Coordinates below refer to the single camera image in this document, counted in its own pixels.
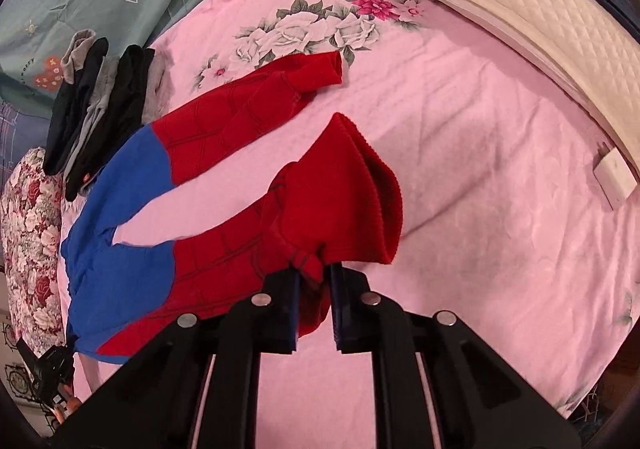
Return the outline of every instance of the floral pillow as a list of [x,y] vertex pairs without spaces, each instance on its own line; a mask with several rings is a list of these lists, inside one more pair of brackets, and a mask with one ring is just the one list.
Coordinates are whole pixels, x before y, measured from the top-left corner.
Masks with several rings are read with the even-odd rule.
[[43,160],[43,148],[29,150],[0,198],[11,320],[37,356],[65,342],[56,277],[62,180],[44,174]]

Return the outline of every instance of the floral print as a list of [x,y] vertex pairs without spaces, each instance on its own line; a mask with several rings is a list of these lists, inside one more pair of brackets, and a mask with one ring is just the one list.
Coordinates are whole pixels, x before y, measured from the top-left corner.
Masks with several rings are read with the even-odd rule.
[[44,61],[44,72],[33,79],[33,83],[41,90],[57,92],[62,83],[62,67],[59,57],[49,57]]
[[29,150],[0,199],[11,320],[37,356],[65,342],[56,276],[62,182],[44,174],[43,160],[43,148]]
[[405,30],[425,27],[420,0],[343,0],[325,6],[322,0],[294,0],[276,10],[273,20],[241,30],[229,55],[215,54],[196,75],[195,90],[213,88],[243,77],[263,64],[295,53],[313,54],[340,50],[351,66],[355,53],[371,50],[385,24]]

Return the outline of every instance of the metal rivet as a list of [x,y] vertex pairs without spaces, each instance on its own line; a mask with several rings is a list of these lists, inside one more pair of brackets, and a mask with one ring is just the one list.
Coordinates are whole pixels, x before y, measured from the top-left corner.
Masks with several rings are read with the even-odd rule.
[[436,320],[443,326],[453,326],[458,320],[458,317],[453,312],[444,310],[436,314]]
[[198,318],[194,314],[182,314],[178,317],[178,326],[180,328],[191,328],[198,322]]
[[376,306],[380,304],[382,297],[375,292],[364,292],[364,294],[360,296],[360,300],[366,305]]
[[255,306],[268,306],[271,304],[271,296],[269,294],[256,294],[251,298],[251,302]]

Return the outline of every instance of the red and blue garment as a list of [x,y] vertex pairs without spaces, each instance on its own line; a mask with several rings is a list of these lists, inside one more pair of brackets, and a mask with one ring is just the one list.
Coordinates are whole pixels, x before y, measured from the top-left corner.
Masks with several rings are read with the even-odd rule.
[[271,272],[305,276],[300,334],[329,302],[322,267],[389,263],[402,203],[391,170],[351,121],[334,114],[265,196],[225,223],[154,247],[112,245],[118,225],[146,203],[284,124],[316,90],[342,81],[337,52],[287,56],[205,93],[129,139],[100,174],[62,244],[74,349],[123,363],[186,312],[205,319],[257,292]]

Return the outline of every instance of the quilted cream pillow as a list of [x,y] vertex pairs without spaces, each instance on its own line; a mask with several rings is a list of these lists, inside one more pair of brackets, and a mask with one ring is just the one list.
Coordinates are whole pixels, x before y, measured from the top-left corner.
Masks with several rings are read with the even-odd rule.
[[640,45],[606,10],[594,0],[441,1],[525,44],[523,55],[542,62],[640,172]]

